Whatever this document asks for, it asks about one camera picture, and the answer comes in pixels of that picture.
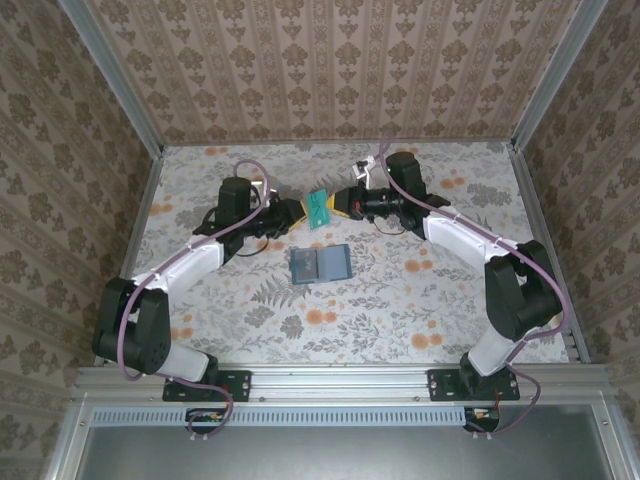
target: wire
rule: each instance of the wire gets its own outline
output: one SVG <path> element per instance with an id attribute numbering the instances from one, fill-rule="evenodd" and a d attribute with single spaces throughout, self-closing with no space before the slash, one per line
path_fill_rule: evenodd
<path id="1" fill-rule="evenodd" d="M 500 237 L 497 237 L 497 236 L 493 235 L 492 233 L 486 232 L 483 229 L 477 227 L 476 225 L 474 225 L 472 222 L 467 220 L 462 215 L 454 215 L 454 214 L 452 214 L 450 212 L 447 212 L 446 210 L 441 210 L 439 208 L 433 207 L 433 206 L 431 206 L 431 205 L 429 205 L 427 203 L 421 202 L 417 198 L 411 196 L 409 193 L 404 191 L 402 189 L 402 187 L 400 187 L 400 185 L 398 185 L 398 183 L 393 179 L 393 177 L 389 173 L 389 169 L 387 168 L 387 161 L 384 158 L 384 153 L 389 149 L 389 145 L 391 143 L 390 143 L 390 140 L 389 140 L 388 136 L 386 138 L 386 145 L 384 144 L 384 141 L 385 141 L 385 139 L 383 139 L 383 142 L 380 143 L 380 151 L 379 151 L 377 157 L 380 160 L 380 163 L 381 163 L 381 165 L 383 167 L 382 171 L 383 171 L 384 175 L 387 177 L 387 180 L 389 181 L 389 184 L 391 184 L 400 193 L 400 195 L 405 197 L 410 202 L 415 203 L 419 207 L 425 208 L 425 209 L 429 210 L 430 212 L 437 213 L 438 215 L 442 215 L 443 217 L 446 217 L 446 218 L 448 218 L 450 220 L 455 220 L 460 225 L 463 225 L 464 227 L 468 228 L 472 232 L 480 235 L 481 237 L 486 238 L 487 240 L 490 240 L 494 245 L 496 245 L 496 246 L 506 250 L 507 252 L 511 253 L 516 258 L 518 258 L 518 260 L 520 260 L 521 262 L 525 263 L 527 266 L 531 267 L 538 275 L 540 275 L 549 284 L 549 286 L 551 286 L 551 288 L 555 292 L 556 296 L 558 297 L 558 300 L 560 300 L 560 304 L 562 305 L 562 321 L 560 322 L 560 325 L 558 325 L 557 327 L 552 328 L 550 330 L 545 330 L 544 332 L 538 332 L 538 333 L 533 333 L 531 335 L 527 335 L 522 340 L 522 343 L 519 345 L 519 348 L 516 348 L 513 352 L 511 352 L 511 355 L 509 356 L 509 358 L 507 358 L 506 362 L 509 363 L 511 360 L 513 360 L 513 358 L 518 353 L 520 353 L 520 351 L 522 350 L 522 347 L 524 347 L 524 344 L 527 341 L 535 340 L 536 338 L 548 337 L 548 336 L 551 336 L 551 335 L 555 335 L 556 333 L 561 332 L 563 330 L 566 330 L 567 327 L 569 326 L 569 314 L 568 314 L 568 312 L 569 312 L 569 302 L 567 300 L 567 297 L 564 295 L 564 293 L 560 289 L 560 286 L 551 277 L 551 275 L 549 275 L 540 265 L 535 263 L 533 260 L 529 259 L 525 255 L 520 253 L 518 250 L 513 248 L 511 245 L 508 245 L 505 242 L 503 242 L 500 239 Z"/>
<path id="2" fill-rule="evenodd" d="M 246 254 L 236 253 L 236 257 L 243 257 L 243 258 L 253 257 L 253 256 L 255 256 L 255 255 L 259 254 L 259 253 L 264 252 L 267 249 L 268 246 L 269 246 L 269 237 L 267 237 L 267 243 L 265 243 L 262 246 L 262 248 L 260 248 L 260 250 L 256 250 L 253 253 L 246 253 Z"/>
<path id="3" fill-rule="evenodd" d="M 406 198 L 410 202 L 413 202 L 414 204 L 418 205 L 419 207 L 425 208 L 430 212 L 437 213 L 438 215 L 442 215 L 443 217 L 448 218 L 450 220 L 455 220 L 457 223 L 459 223 L 460 225 L 463 225 L 464 227 L 468 228 L 472 232 L 480 235 L 481 237 L 486 238 L 487 240 L 490 240 L 494 244 L 494 246 L 500 247 L 506 250 L 507 252 L 511 253 L 512 255 L 514 255 L 518 260 L 520 260 L 527 266 L 531 267 L 538 275 L 540 275 L 549 284 L 549 286 L 553 289 L 556 296 L 558 297 L 560 304 L 562 305 L 562 321 L 560 322 L 560 325 L 558 325 L 555 328 L 551 328 L 550 330 L 533 333 L 525 336 L 520 342 L 520 344 L 513 349 L 513 351 L 509 354 L 509 356 L 505 360 L 505 363 L 507 364 L 507 368 L 511 372 L 521 376 L 522 378 L 529 380 L 530 382 L 533 382 L 536 385 L 536 394 L 533 396 L 533 398 L 531 399 L 531 403 L 529 403 L 527 408 L 525 408 L 524 412 L 522 412 L 522 414 L 513 423 L 499 430 L 499 432 L 509 431 L 511 430 L 511 428 L 513 428 L 514 426 L 519 424 L 522 420 L 524 420 L 524 418 L 529 414 L 531 409 L 535 406 L 538 399 L 540 398 L 540 393 L 542 391 L 540 384 L 534 378 L 520 372 L 519 370 L 516 370 L 514 367 L 510 365 L 510 362 L 513 361 L 516 355 L 518 355 L 518 353 L 522 351 L 522 349 L 524 348 L 527 342 L 531 340 L 535 340 L 537 338 L 549 337 L 551 335 L 555 335 L 556 333 L 567 329 L 567 327 L 569 326 L 569 313 L 568 313 L 569 302 L 567 300 L 567 297 L 564 295 L 563 291 L 560 289 L 560 286 L 556 283 L 553 277 L 551 277 L 551 275 L 549 275 L 540 265 L 538 265 L 536 262 L 529 259 L 522 253 L 520 253 L 511 245 L 507 245 L 505 242 L 503 242 L 500 239 L 500 237 L 497 237 L 489 232 L 484 231 L 481 228 L 478 228 L 476 225 L 474 225 L 472 222 L 468 221 L 466 218 L 464 218 L 461 215 L 454 215 L 445 210 L 441 210 L 439 208 L 436 208 L 424 202 L 421 202 L 417 198 L 407 193 L 402 187 L 400 187 L 400 185 L 398 185 L 398 183 L 391 176 L 391 173 L 389 172 L 389 168 L 387 167 L 387 160 L 384 157 L 384 154 L 389 149 L 390 145 L 391 145 L 391 135 L 385 134 L 382 141 L 380 142 L 380 148 L 378 150 L 377 158 L 380 161 L 380 164 L 382 165 L 382 172 L 384 173 L 385 177 L 387 177 L 389 184 L 393 186 L 400 193 L 400 195 L 402 195 L 404 198 Z"/>
<path id="4" fill-rule="evenodd" d="M 243 165 L 243 164 L 251 164 L 251 165 L 255 165 L 256 167 L 258 167 L 262 171 L 262 173 L 264 174 L 267 190 L 270 191 L 271 183 L 270 183 L 269 176 L 267 174 L 266 169 L 262 166 L 262 164 L 260 162 L 257 162 L 255 160 L 240 160 L 233 167 L 233 174 L 237 175 L 238 167 L 240 165 Z M 236 228 L 241 227 L 242 225 L 244 225 L 244 224 L 250 222 L 251 220 L 253 220 L 256 216 L 258 216 L 258 214 L 260 214 L 260 212 L 265 208 L 265 206 L 266 206 L 265 202 L 260 202 L 260 205 L 258 206 L 258 208 L 256 208 L 253 212 L 251 212 L 251 214 L 249 214 L 247 217 L 243 218 L 239 222 L 237 222 L 237 223 L 235 223 L 235 224 L 231 225 L 230 227 L 227 227 L 227 228 L 225 228 L 223 230 L 220 230 L 219 232 L 216 232 L 213 235 L 205 237 L 202 240 L 198 240 L 197 242 L 195 242 L 195 243 L 193 243 L 191 245 L 188 245 L 186 248 L 180 250 L 173 257 L 169 258 L 162 265 L 160 265 L 157 269 L 155 269 L 154 273 L 152 273 L 147 278 L 145 278 L 142 282 L 140 282 L 140 285 L 138 285 L 136 287 L 136 289 L 133 291 L 133 293 L 129 297 L 129 300 L 127 301 L 127 304 L 126 304 L 126 306 L 124 308 L 124 312 L 122 314 L 122 321 L 120 322 L 120 329 L 118 331 L 118 344 L 117 344 L 117 348 L 116 348 L 116 359 L 118 361 L 118 367 L 120 368 L 120 371 L 122 372 L 122 375 L 127 380 L 135 381 L 135 380 L 138 380 L 142 376 L 142 373 L 138 373 L 137 375 L 129 375 L 129 372 L 127 372 L 127 369 L 126 369 L 125 364 L 124 364 L 124 337 L 125 337 L 125 331 L 127 329 L 127 324 L 129 322 L 129 315 L 131 314 L 131 310 L 133 309 L 133 305 L 134 305 L 135 301 L 138 299 L 138 297 L 140 296 L 140 294 L 142 293 L 142 291 L 145 289 L 145 287 L 147 285 L 149 285 L 153 281 L 153 279 L 156 278 L 157 275 L 161 275 L 162 273 L 164 273 L 171 265 L 173 265 L 175 262 L 180 260 L 185 255 L 188 255 L 189 253 L 191 253 L 193 250 L 196 250 L 197 248 L 199 248 L 199 247 L 201 247 L 203 245 L 206 245 L 210 241 L 215 240 L 216 238 L 221 237 L 223 235 L 226 235 L 227 233 L 229 233 L 229 232 L 235 230 Z"/>
<path id="5" fill-rule="evenodd" d="M 536 387 L 536 393 L 533 395 L 533 397 L 531 398 L 531 402 L 529 402 L 529 405 L 527 405 L 527 407 L 524 409 L 524 411 L 518 416 L 518 418 L 516 418 L 513 422 L 511 422 L 509 425 L 507 425 L 506 427 L 500 428 L 499 430 L 495 430 L 493 432 L 487 432 L 485 431 L 481 426 L 476 425 L 473 422 L 470 422 L 467 420 L 467 425 L 472 426 L 473 428 L 475 428 L 476 430 L 478 430 L 478 433 L 485 435 L 487 437 L 490 437 L 492 435 L 499 435 L 501 433 L 507 433 L 509 430 L 511 430 L 512 428 L 515 428 L 516 425 L 518 425 L 520 422 L 522 422 L 525 417 L 527 415 L 529 415 L 529 413 L 531 412 L 531 410 L 533 409 L 533 407 L 536 406 L 536 404 L 538 403 L 538 400 L 540 400 L 540 395 L 542 394 L 542 386 L 540 385 L 540 382 L 538 382 L 535 378 L 533 378 L 530 375 L 527 375 L 524 372 L 521 372 L 520 370 L 516 369 L 515 367 L 513 367 L 512 365 L 507 365 L 507 368 L 509 369 L 509 371 L 511 371 L 512 373 L 514 373 L 515 375 L 524 378 L 525 380 L 530 381 L 531 383 L 533 383 Z"/>
<path id="6" fill-rule="evenodd" d="M 193 421 L 198 417 L 202 417 L 204 415 L 210 415 L 210 414 L 216 413 L 216 412 L 207 412 L 207 411 L 194 412 L 191 415 L 191 417 L 189 417 L 189 423 L 187 424 L 187 430 L 192 435 L 193 439 L 200 437 L 200 438 L 204 438 L 206 440 L 206 438 L 208 438 L 208 437 L 213 437 L 214 435 L 217 435 L 218 433 L 220 433 L 220 430 L 222 430 L 222 428 L 231 419 L 231 414 L 233 414 L 233 397 L 225 389 L 217 387 L 215 385 L 203 385 L 201 383 L 189 382 L 187 380 L 183 380 L 182 378 L 172 378 L 172 377 L 169 377 L 169 376 L 163 375 L 163 374 L 158 374 L 158 376 L 164 377 L 164 378 L 168 379 L 171 382 L 180 383 L 180 384 L 185 385 L 185 386 L 190 387 L 190 388 L 199 388 L 201 390 L 212 390 L 214 392 L 218 392 L 218 393 L 224 395 L 224 397 L 225 397 L 225 399 L 227 401 L 226 402 L 227 403 L 227 407 L 225 409 L 225 416 L 220 421 L 218 426 L 215 427 L 211 432 L 209 432 L 207 434 L 202 434 L 202 435 L 199 434 L 199 433 L 194 432 L 193 431 Z"/>
<path id="7" fill-rule="evenodd" d="M 264 166 L 262 166 L 262 164 L 260 162 L 257 162 L 255 160 L 240 160 L 238 163 L 236 163 L 234 165 L 233 174 L 235 176 L 237 176 L 238 175 L 238 168 L 241 165 L 244 165 L 244 164 L 254 165 L 254 166 L 258 167 L 262 171 L 262 173 L 264 175 L 264 178 L 265 178 L 266 190 L 267 190 L 267 192 L 270 192 L 271 191 L 271 181 L 269 179 L 269 175 L 267 173 L 267 170 L 264 168 Z M 152 274 L 150 274 L 147 278 L 145 278 L 142 282 L 140 282 L 140 285 L 138 285 L 136 287 L 136 289 L 131 293 L 131 296 L 129 297 L 129 300 L 127 301 L 127 304 L 125 305 L 124 312 L 122 313 L 122 319 L 120 321 L 120 328 L 118 330 L 118 343 L 117 343 L 117 347 L 116 347 L 116 360 L 117 360 L 117 363 L 118 363 L 118 367 L 120 368 L 120 372 L 122 373 L 124 378 L 126 378 L 127 380 L 133 382 L 133 381 L 138 380 L 142 376 L 142 372 L 139 372 L 137 375 L 130 375 L 129 372 L 127 372 L 127 367 L 124 364 L 124 338 L 125 338 L 125 332 L 127 330 L 127 325 L 129 323 L 129 316 L 131 315 L 131 310 L 133 309 L 133 306 L 134 306 L 136 300 L 138 299 L 138 297 L 140 296 L 142 291 L 145 289 L 145 287 L 147 285 L 149 285 L 156 278 L 157 275 L 161 275 L 162 273 L 164 273 L 171 265 L 176 263 L 182 257 L 184 257 L 184 256 L 190 254 L 192 251 L 194 251 L 194 250 L 206 245 L 207 243 L 211 242 L 212 240 L 215 240 L 218 237 L 226 235 L 227 233 L 229 233 L 229 232 L 235 230 L 236 228 L 239 228 L 242 225 L 245 225 L 246 223 L 248 223 L 251 220 L 253 220 L 255 217 L 257 217 L 260 214 L 260 212 L 262 212 L 262 210 L 264 210 L 266 205 L 267 205 L 266 202 L 262 202 L 261 201 L 260 205 L 258 205 L 258 208 L 256 208 L 247 217 L 243 218 L 239 222 L 231 225 L 230 227 L 224 228 L 224 229 L 220 230 L 219 232 L 214 233 L 213 235 L 205 237 L 202 240 L 198 240 L 197 242 L 195 242 L 193 244 L 187 245 L 187 247 L 185 247 L 184 249 L 180 250 L 173 257 L 169 258 L 162 265 L 160 265 L 158 268 L 156 268 Z M 214 390 L 214 391 L 217 391 L 219 393 L 222 393 L 223 395 L 225 395 L 227 397 L 227 400 L 229 402 L 228 414 L 225 417 L 225 419 L 223 419 L 223 421 L 220 423 L 220 425 L 218 425 L 218 427 L 216 427 L 216 429 L 211 432 L 211 435 L 214 435 L 215 433 L 219 432 L 221 427 L 223 427 L 226 424 L 226 421 L 228 420 L 229 416 L 231 415 L 231 412 L 233 412 L 233 398 L 231 397 L 231 395 L 229 395 L 228 393 L 225 393 L 224 390 L 222 390 L 219 387 L 216 387 L 215 385 L 202 385 L 202 384 L 198 384 L 198 383 L 189 382 L 189 381 L 183 380 L 181 378 L 170 378 L 170 380 L 174 381 L 174 382 L 182 383 L 183 385 L 187 385 L 187 386 L 192 387 L 192 388 L 200 388 L 200 389 L 205 389 L 205 390 Z"/>
<path id="8" fill-rule="evenodd" d="M 401 232 L 383 232 L 382 230 L 380 230 L 380 227 L 376 223 L 376 219 L 375 218 L 373 219 L 372 223 L 373 223 L 373 226 L 376 227 L 376 230 L 378 230 L 383 235 L 402 235 L 404 232 L 407 231 L 406 228 L 403 228 Z"/>

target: floral tablecloth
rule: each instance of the floral tablecloth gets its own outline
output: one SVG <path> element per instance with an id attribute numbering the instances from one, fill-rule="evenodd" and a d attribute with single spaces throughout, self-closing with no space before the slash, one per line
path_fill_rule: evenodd
<path id="1" fill-rule="evenodd" d="M 217 204 L 222 180 L 240 159 L 262 162 L 282 184 L 283 198 L 303 199 L 354 184 L 351 165 L 376 143 L 171 147 L 140 248 L 136 273 L 179 249 Z M 506 238 L 531 238 L 502 143 L 392 144 L 421 164 L 430 192 Z M 386 186 L 379 167 L 374 186 Z M 243 167 L 253 178 L 257 169 Z M 397 219 L 378 220 L 397 232 Z M 265 240 L 250 239 L 242 253 Z M 349 244 L 353 278 L 294 286 L 288 269 L 295 247 Z M 175 341 L 225 363 L 458 362 L 488 325 L 483 275 L 443 247 L 414 234 L 380 234 L 374 225 L 332 216 L 311 230 L 303 223 L 254 257 L 234 257 L 208 274 L 171 311 Z M 562 338 L 528 345 L 522 362 L 566 362 Z"/>

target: vent slot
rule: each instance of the vent slot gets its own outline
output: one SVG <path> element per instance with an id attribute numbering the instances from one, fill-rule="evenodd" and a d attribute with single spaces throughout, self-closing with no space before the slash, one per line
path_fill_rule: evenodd
<path id="1" fill-rule="evenodd" d="M 185 426 L 186 407 L 99 407 L 92 427 Z M 228 426 L 390 427 L 464 425 L 463 407 L 249 407 L 237 406 Z M 194 425 L 211 425 L 194 422 Z"/>

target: patterned wall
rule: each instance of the patterned wall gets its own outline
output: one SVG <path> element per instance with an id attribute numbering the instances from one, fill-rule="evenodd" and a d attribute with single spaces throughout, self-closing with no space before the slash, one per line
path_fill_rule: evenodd
<path id="1" fill-rule="evenodd" d="M 166 144 L 508 137 L 579 0 L 90 0 Z"/>
<path id="2" fill-rule="evenodd" d="M 37 478 L 150 159 L 55 1 L 0 1 L 0 477 Z"/>
<path id="3" fill-rule="evenodd" d="M 610 0 L 525 156 L 591 354 L 640 439 L 640 2 Z"/>

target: robotic arm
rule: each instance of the robotic arm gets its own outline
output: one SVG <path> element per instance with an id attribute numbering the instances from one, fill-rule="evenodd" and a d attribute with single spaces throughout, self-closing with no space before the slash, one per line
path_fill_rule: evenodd
<path id="1" fill-rule="evenodd" d="M 487 394 L 489 398 L 495 398 L 492 380 L 504 376 L 510 357 L 517 353 L 527 335 L 547 325 L 561 312 L 560 301 L 550 285 L 531 267 L 498 246 L 497 241 L 492 243 L 462 226 L 459 219 L 464 217 L 449 201 L 428 194 L 413 154 L 395 153 L 387 157 L 386 164 L 391 177 L 403 190 L 453 218 L 409 202 L 393 188 L 368 189 L 368 176 L 367 181 L 360 179 L 358 185 L 336 193 L 327 206 L 354 220 L 373 222 L 377 216 L 386 218 L 395 214 L 407 231 L 444 246 L 475 269 L 484 271 L 487 316 L 491 325 L 480 341 L 463 355 L 460 383 L 453 388 L 470 398 Z M 553 278 L 549 257 L 540 243 L 500 240 L 533 260 Z"/>
<path id="2" fill-rule="evenodd" d="M 132 313 L 137 314 L 137 320 L 127 321 L 125 365 L 147 375 L 159 373 L 216 385 L 218 361 L 215 357 L 171 342 L 169 309 L 204 275 L 231 260 L 243 247 L 245 238 L 278 238 L 304 220 L 306 212 L 301 202 L 281 200 L 277 192 L 265 189 L 261 192 L 258 187 L 244 178 L 225 179 L 219 190 L 218 206 L 206 214 L 187 242 L 187 248 L 191 250 L 189 254 L 175 260 L 161 273 L 152 268 L 131 280 L 116 277 L 107 283 L 92 342 L 96 355 L 117 360 L 118 333 L 121 322 L 125 321 L 125 306 L 136 287 L 154 275 L 155 278 L 145 286 L 134 303 Z M 200 242 L 248 217 L 256 208 L 252 203 L 263 202 L 266 208 L 250 222 L 216 240 Z"/>

